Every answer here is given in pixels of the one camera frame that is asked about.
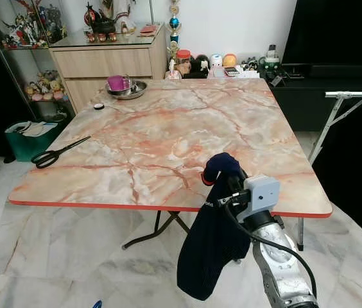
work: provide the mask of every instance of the marble floor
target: marble floor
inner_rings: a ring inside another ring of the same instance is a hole
[[[316,134],[297,137],[309,153]],[[91,308],[99,299],[107,308],[270,307],[251,252],[226,265],[212,296],[200,302],[176,285],[180,226],[122,250],[152,230],[154,212],[9,204],[8,193],[30,167],[0,159],[0,308]],[[191,225],[195,214],[181,216]],[[293,236],[296,219],[284,222]],[[320,307],[362,308],[362,229],[334,207],[328,219],[306,220],[305,246]]]

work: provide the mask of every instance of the metal bowl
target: metal bowl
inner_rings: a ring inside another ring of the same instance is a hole
[[[117,91],[111,91],[109,84],[105,85],[105,89],[113,98],[116,99],[139,98],[144,94],[145,90],[147,89],[147,84],[141,80],[134,80],[134,83],[135,85],[127,93],[124,94],[117,95]]]

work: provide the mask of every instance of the dark blue cloth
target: dark blue cloth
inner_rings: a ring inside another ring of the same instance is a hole
[[[237,228],[224,208],[216,206],[218,199],[231,195],[227,182],[230,176],[242,176],[242,170],[228,153],[217,154],[207,162],[202,180],[214,186],[178,257],[177,285],[199,300],[212,294],[223,267],[233,259],[244,258],[250,247],[248,236]]]

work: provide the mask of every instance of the white wall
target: white wall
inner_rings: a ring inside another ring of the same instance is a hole
[[[87,0],[61,0],[69,31],[80,30]],[[98,9],[97,0],[89,1]],[[168,22],[170,0],[153,0],[155,21]],[[180,0],[180,47],[194,55],[264,55],[276,44],[282,57],[297,0]],[[132,18],[150,22],[148,0],[133,4]]]

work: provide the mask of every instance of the green storage bin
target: green storage bin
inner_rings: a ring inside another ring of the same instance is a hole
[[[51,123],[57,124],[57,126],[38,137],[24,136],[21,133],[10,131],[14,127],[23,125],[23,123],[26,122],[13,124],[5,131],[6,138],[13,149],[14,156],[19,162],[29,162],[34,155],[45,151],[65,127],[65,121],[61,123]]]

